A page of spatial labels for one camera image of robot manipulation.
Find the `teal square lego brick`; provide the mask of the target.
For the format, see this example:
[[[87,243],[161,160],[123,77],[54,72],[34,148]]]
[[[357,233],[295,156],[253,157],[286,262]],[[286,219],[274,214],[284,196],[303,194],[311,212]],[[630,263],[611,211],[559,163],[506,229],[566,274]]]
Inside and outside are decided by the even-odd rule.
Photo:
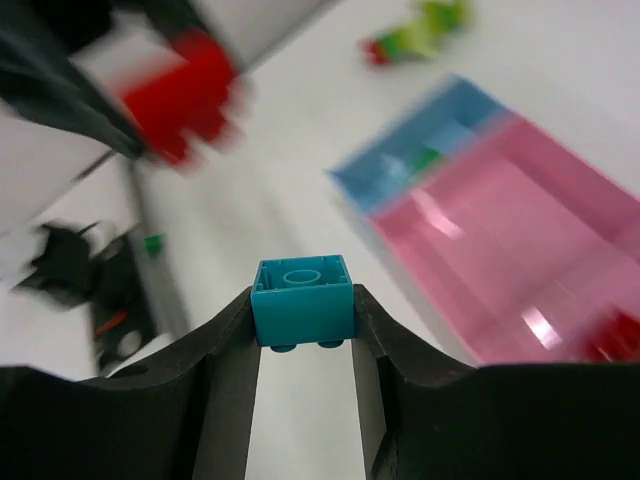
[[[353,283],[341,255],[263,260],[250,298],[261,347],[335,348],[355,337]]]

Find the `red round lego brick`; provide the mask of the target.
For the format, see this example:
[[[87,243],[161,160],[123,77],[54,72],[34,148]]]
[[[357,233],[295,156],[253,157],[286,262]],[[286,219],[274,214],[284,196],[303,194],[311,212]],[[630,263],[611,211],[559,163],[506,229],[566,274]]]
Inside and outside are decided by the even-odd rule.
[[[192,141],[219,146],[234,135],[227,110],[243,78],[222,43],[201,29],[179,34],[170,47],[172,59],[142,62],[116,92],[152,158],[188,170],[195,163]]]

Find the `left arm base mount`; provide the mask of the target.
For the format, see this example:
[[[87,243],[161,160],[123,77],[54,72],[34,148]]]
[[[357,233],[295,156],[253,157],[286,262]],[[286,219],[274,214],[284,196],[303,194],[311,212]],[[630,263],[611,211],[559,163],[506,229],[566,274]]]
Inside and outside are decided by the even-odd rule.
[[[44,244],[13,289],[69,311],[88,309],[97,373],[112,374],[158,335],[130,234],[105,221],[84,227],[46,222]]]

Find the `red lego plate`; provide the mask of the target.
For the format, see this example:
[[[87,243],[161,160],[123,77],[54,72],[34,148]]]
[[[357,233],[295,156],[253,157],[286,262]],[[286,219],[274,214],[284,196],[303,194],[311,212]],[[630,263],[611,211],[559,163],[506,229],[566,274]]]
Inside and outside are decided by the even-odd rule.
[[[590,362],[638,362],[639,318],[617,310],[595,331],[585,347]]]

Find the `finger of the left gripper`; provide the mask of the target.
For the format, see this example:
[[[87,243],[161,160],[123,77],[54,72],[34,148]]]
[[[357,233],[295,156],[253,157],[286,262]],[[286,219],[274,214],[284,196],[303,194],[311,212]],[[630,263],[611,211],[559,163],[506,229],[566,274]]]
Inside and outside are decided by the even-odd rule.
[[[22,118],[94,139],[136,159],[145,145],[70,61],[113,27],[109,1],[3,1],[1,99]]]

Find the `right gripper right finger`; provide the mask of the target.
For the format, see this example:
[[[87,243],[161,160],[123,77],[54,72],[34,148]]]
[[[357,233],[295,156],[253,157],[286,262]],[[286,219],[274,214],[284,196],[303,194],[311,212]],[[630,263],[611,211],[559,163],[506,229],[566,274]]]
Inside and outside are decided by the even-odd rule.
[[[639,368],[473,368],[355,285],[352,342],[370,479],[635,479]]]

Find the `green yellow red lego stack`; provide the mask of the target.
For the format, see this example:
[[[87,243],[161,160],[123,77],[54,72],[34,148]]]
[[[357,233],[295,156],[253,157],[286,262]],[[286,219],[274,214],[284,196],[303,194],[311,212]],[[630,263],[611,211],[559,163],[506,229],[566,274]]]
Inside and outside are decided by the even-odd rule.
[[[360,50],[374,66],[431,59],[453,35],[466,30],[472,19],[471,1],[415,1],[408,20],[364,39]]]

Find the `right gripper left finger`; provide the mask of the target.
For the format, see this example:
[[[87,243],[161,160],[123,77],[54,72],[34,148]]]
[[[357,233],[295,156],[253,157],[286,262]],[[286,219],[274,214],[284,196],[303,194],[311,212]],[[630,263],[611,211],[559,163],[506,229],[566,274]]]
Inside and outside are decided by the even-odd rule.
[[[260,350],[250,295],[113,376],[1,371],[5,479],[241,479]]]

